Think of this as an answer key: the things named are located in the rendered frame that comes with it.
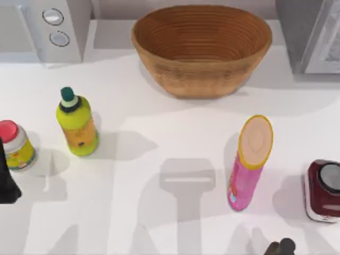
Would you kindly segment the brown woven basket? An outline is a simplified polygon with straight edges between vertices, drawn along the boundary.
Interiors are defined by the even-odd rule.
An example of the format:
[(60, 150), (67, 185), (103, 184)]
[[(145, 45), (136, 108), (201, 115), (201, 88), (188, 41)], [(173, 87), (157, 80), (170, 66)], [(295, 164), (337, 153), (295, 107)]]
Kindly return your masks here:
[(177, 98), (235, 92), (264, 58), (272, 31), (260, 17), (222, 5), (177, 5), (140, 18), (132, 43), (153, 80)]

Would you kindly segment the red-lidded yellow jar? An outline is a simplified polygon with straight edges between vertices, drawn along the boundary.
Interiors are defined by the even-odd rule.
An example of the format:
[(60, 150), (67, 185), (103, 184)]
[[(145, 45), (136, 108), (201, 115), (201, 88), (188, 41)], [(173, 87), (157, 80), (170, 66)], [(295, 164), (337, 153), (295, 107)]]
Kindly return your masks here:
[(34, 163), (36, 151), (22, 126), (11, 120), (0, 121), (0, 138), (10, 170), (20, 171)]

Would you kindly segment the pale microwave oven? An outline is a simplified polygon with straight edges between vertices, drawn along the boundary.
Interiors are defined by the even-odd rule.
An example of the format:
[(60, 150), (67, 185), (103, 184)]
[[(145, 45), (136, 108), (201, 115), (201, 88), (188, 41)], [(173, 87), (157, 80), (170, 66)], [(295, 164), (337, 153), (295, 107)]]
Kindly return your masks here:
[[(47, 24), (42, 12), (58, 9), (61, 25)], [(81, 63), (92, 15), (91, 0), (0, 0), (0, 63)], [(49, 40), (62, 31), (70, 38), (66, 47)]]

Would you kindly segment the dark red and white can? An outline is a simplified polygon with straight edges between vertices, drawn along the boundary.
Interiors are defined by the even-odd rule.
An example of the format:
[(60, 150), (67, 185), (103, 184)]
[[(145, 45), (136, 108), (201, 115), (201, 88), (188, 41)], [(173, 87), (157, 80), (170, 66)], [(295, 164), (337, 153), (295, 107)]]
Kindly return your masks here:
[(302, 183), (308, 217), (317, 222), (340, 223), (340, 163), (314, 160)]

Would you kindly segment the round microwave knob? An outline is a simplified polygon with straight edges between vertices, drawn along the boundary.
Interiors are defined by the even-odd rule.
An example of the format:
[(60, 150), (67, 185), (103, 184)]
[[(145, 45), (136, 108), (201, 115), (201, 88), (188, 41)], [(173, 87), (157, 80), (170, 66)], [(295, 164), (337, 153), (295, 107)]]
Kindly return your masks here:
[(49, 35), (49, 40), (57, 47), (66, 47), (70, 43), (69, 36), (62, 31), (51, 33)]
[(43, 20), (51, 26), (59, 26), (64, 21), (64, 16), (61, 11), (56, 8), (51, 8), (49, 10), (44, 10), (42, 12)]

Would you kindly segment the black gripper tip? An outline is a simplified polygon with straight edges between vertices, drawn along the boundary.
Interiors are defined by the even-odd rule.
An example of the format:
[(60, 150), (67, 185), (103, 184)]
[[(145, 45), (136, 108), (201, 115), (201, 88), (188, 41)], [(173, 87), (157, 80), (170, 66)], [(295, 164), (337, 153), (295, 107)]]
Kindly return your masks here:
[(6, 162), (3, 142), (0, 138), (0, 205), (14, 204), (22, 192), (10, 173)]
[(295, 242), (286, 237), (280, 242), (271, 242), (263, 255), (295, 255), (295, 249)]

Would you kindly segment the green bottle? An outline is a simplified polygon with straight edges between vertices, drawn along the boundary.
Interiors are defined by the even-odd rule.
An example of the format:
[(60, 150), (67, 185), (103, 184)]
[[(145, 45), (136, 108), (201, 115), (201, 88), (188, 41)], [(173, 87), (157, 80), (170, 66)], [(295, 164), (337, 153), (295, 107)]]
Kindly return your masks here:
[(56, 118), (72, 154), (84, 157), (98, 147), (99, 134), (88, 100), (76, 95), (71, 87), (61, 89)]

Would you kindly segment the pink can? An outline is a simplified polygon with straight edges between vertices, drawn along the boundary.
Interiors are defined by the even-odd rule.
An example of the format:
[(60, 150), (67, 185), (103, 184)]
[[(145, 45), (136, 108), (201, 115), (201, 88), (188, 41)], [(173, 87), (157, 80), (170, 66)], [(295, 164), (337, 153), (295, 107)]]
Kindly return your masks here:
[(227, 199), (233, 210), (243, 211), (250, 204), (273, 142), (273, 127), (268, 118), (253, 115), (245, 122), (227, 187)]

